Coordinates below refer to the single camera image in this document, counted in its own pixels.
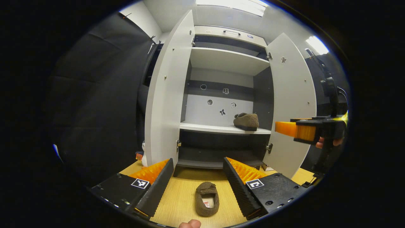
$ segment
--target shoe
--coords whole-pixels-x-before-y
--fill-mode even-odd
[[[211,216],[218,212],[220,199],[215,184],[204,182],[196,189],[196,211],[201,216]]]
[[[257,118],[257,114],[247,114],[242,112],[235,115],[233,124],[235,127],[245,131],[257,131],[257,128],[259,127],[259,120]]]

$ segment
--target door hinge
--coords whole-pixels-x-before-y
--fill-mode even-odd
[[[271,60],[273,59],[273,57],[271,56],[271,53],[270,53],[270,52],[269,52],[269,55],[266,56],[266,58],[267,58],[267,59],[271,59]]]
[[[181,141],[177,140],[176,143],[177,143],[176,152],[178,153],[179,152],[179,146],[181,146]]]
[[[273,149],[273,143],[270,143],[270,145],[266,146],[266,150],[268,153],[271,153],[271,149]]]

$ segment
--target cabinet handle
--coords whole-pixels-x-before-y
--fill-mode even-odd
[[[234,32],[234,31],[224,30],[224,32]],[[239,32],[234,32],[234,33],[237,33],[239,36],[241,35]]]

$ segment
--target ceiling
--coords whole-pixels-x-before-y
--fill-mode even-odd
[[[197,6],[195,0],[144,0],[144,3],[162,32],[170,32],[178,20],[192,10],[195,25],[234,28],[263,37],[267,43],[284,32],[303,55],[306,55],[305,48],[313,50],[305,40],[314,33],[288,13],[273,6],[268,6],[263,17],[259,17],[226,7]]]

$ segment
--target fluorescent light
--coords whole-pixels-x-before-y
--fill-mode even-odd
[[[329,50],[326,48],[324,43],[318,39],[316,36],[311,36],[306,40],[309,45],[311,45],[320,55],[327,54]]]
[[[267,4],[260,0],[196,0],[197,5],[223,6],[262,17]]]

